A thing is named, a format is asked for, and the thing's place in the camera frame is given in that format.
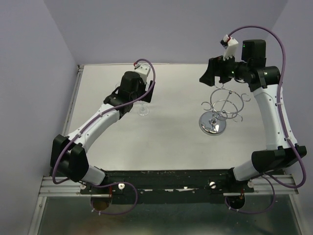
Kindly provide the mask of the chrome wine glass rack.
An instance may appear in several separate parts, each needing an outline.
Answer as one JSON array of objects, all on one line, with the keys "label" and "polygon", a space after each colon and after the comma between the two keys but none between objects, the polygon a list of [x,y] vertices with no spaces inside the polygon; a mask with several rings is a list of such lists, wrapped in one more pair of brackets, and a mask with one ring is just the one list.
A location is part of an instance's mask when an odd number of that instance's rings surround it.
[{"label": "chrome wine glass rack", "polygon": [[207,135],[221,135],[227,127],[227,121],[242,122],[245,104],[251,98],[247,93],[238,93],[224,86],[215,86],[209,100],[201,103],[204,113],[199,118],[199,127]]}]

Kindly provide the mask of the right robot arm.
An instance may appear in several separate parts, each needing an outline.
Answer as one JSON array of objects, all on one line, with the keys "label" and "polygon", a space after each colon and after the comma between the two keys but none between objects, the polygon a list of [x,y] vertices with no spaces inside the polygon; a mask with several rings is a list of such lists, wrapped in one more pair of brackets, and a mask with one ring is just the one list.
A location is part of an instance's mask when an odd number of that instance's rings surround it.
[{"label": "right robot arm", "polygon": [[221,84],[232,79],[247,84],[257,101],[266,138],[265,150],[254,151],[249,161],[234,167],[233,175],[225,179],[225,187],[235,192],[250,178],[296,162],[303,167],[302,158],[307,150],[298,144],[289,124],[283,99],[283,72],[276,66],[266,65],[266,42],[243,41],[240,62],[235,60],[239,44],[236,39],[225,36],[220,43],[225,48],[224,54],[208,60],[208,67],[199,81],[210,87],[215,85],[216,77]]}]

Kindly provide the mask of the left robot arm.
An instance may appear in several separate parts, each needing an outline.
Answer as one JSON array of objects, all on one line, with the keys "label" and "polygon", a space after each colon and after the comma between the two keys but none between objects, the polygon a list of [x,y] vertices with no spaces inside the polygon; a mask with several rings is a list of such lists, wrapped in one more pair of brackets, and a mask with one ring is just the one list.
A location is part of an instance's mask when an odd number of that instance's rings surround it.
[{"label": "left robot arm", "polygon": [[97,193],[108,189],[105,172],[89,164],[87,152],[106,129],[132,109],[134,102],[151,101],[154,82],[147,83],[149,73],[150,69],[144,66],[125,72],[120,86],[105,98],[87,122],[68,136],[54,138],[50,159],[53,183],[59,183],[56,174],[61,173],[66,180],[90,183]]}]

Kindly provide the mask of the black mounting base plate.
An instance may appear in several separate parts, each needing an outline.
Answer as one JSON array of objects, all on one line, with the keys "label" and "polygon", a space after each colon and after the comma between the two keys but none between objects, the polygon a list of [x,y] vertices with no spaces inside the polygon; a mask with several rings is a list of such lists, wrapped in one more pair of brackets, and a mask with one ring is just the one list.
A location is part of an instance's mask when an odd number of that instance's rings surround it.
[{"label": "black mounting base plate", "polygon": [[101,187],[90,183],[82,195],[112,204],[222,204],[227,194],[253,192],[229,169],[107,171]]}]

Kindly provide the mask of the aluminium rail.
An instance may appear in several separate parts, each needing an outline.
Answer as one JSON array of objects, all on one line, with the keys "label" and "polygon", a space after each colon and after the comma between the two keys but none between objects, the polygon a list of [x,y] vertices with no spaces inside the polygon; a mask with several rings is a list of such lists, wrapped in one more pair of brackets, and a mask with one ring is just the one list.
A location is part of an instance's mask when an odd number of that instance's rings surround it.
[{"label": "aluminium rail", "polygon": [[41,197],[75,197],[80,196],[80,184],[73,181],[66,181],[61,184],[54,184],[51,177],[43,177],[39,196]]}]

